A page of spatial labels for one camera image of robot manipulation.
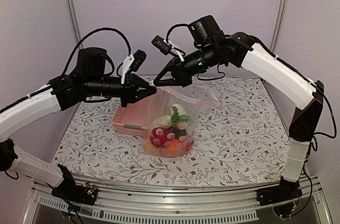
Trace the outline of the red tomato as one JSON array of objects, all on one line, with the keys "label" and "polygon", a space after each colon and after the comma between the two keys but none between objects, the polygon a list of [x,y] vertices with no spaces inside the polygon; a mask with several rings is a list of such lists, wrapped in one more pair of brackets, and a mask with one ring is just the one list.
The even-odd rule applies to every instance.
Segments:
[{"label": "red tomato", "polygon": [[193,144],[193,139],[189,139],[187,140],[184,144],[183,144],[183,149],[187,149],[187,148],[191,148]]}]

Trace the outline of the white radish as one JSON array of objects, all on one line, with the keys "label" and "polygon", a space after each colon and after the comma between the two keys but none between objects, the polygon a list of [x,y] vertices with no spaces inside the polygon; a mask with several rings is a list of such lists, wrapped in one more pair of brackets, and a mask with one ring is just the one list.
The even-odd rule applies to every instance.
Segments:
[{"label": "white radish", "polygon": [[170,115],[163,115],[159,118],[156,118],[151,124],[150,129],[153,130],[154,128],[162,127],[162,128],[169,128],[173,125]]},{"label": "white radish", "polygon": [[179,104],[172,104],[170,111],[173,125],[180,130],[187,129],[191,121],[191,117],[187,114],[184,107]]}]

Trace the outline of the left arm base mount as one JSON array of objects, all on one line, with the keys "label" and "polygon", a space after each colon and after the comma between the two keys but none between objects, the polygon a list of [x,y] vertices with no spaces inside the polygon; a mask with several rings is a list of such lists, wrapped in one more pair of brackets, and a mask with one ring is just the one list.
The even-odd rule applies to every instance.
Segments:
[{"label": "left arm base mount", "polygon": [[95,205],[98,187],[90,182],[85,182],[82,185],[76,184],[73,176],[66,167],[60,164],[57,166],[62,171],[63,180],[60,185],[52,189],[52,196],[59,197],[68,202]]}]

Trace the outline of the yellow lemon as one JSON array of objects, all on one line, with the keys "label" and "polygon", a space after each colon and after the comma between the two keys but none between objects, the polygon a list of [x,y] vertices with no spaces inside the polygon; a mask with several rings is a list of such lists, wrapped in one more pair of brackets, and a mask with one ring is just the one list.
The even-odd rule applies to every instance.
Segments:
[{"label": "yellow lemon", "polygon": [[160,149],[158,147],[155,147],[153,144],[145,143],[143,145],[144,150],[149,154],[159,154]]}]

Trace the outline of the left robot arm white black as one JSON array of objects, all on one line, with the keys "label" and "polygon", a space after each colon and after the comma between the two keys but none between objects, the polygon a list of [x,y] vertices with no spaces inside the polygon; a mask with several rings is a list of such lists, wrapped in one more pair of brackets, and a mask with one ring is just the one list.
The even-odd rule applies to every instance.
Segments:
[{"label": "left robot arm white black", "polygon": [[103,101],[119,98],[121,106],[126,107],[156,92],[155,87],[135,74],[129,75],[124,83],[115,76],[84,81],[65,76],[51,80],[22,102],[1,111],[1,171],[39,180],[58,189],[68,200],[75,199],[79,188],[66,167],[47,163],[25,152],[10,137],[31,123],[73,107],[89,97],[101,97]]}]

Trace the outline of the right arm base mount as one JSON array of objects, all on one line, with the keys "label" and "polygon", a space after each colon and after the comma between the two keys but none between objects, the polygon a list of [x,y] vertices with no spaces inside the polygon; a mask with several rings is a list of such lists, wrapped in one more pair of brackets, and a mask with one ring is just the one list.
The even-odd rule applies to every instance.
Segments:
[{"label": "right arm base mount", "polygon": [[256,200],[263,206],[297,199],[302,196],[302,190],[298,181],[289,182],[282,177],[278,185],[258,189],[256,194]]}]

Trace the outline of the dark red onion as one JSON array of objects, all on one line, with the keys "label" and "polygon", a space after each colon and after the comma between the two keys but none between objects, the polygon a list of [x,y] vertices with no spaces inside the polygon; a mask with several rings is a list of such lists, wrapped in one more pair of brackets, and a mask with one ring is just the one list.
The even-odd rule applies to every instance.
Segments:
[{"label": "dark red onion", "polygon": [[173,127],[172,132],[175,134],[175,139],[178,139],[181,143],[187,143],[189,141],[189,134],[186,130]]}]

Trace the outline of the clear zip top bag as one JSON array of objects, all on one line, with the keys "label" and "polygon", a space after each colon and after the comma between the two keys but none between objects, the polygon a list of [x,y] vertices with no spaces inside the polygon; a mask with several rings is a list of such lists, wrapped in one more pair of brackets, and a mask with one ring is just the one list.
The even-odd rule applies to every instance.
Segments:
[{"label": "clear zip top bag", "polygon": [[148,98],[148,129],[142,138],[146,153],[175,158],[191,151],[200,112],[220,105],[212,89],[194,82],[182,87],[158,87]]}]

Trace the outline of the pink plastic basket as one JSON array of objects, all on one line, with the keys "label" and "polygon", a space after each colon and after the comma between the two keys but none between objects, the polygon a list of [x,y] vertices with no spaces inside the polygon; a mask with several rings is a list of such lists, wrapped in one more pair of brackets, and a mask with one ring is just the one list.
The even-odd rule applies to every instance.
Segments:
[{"label": "pink plastic basket", "polygon": [[112,123],[116,132],[124,135],[144,137],[148,132],[148,103],[151,97],[127,107],[119,105]]}]

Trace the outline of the red apple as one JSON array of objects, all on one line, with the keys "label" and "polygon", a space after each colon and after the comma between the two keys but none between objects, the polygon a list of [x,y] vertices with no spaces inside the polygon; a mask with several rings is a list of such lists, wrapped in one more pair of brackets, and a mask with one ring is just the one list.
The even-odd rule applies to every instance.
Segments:
[{"label": "red apple", "polygon": [[169,134],[168,129],[162,127],[156,127],[152,131],[152,136],[150,138],[151,143],[156,147],[162,147],[168,140],[167,136]]}]

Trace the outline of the orange tangerine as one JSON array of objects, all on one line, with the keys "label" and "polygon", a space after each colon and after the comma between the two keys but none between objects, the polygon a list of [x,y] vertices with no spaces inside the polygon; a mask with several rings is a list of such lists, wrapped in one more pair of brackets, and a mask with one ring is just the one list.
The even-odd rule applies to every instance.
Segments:
[{"label": "orange tangerine", "polygon": [[176,152],[181,149],[181,142],[178,139],[169,140],[164,144],[164,150],[167,152]]}]

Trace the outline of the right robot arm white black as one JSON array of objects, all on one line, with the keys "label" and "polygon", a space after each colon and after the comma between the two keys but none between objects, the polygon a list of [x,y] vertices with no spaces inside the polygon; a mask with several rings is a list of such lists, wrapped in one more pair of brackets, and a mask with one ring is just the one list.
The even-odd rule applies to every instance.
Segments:
[{"label": "right robot arm white black", "polygon": [[286,167],[275,196],[287,200],[295,192],[295,185],[307,158],[309,144],[323,109],[324,86],[312,82],[284,63],[265,47],[259,39],[237,32],[230,36],[218,31],[195,38],[197,50],[174,55],[154,79],[154,85],[181,86],[192,84],[192,77],[215,65],[231,63],[251,72],[274,86],[294,104],[295,112],[289,128],[290,148]]}]

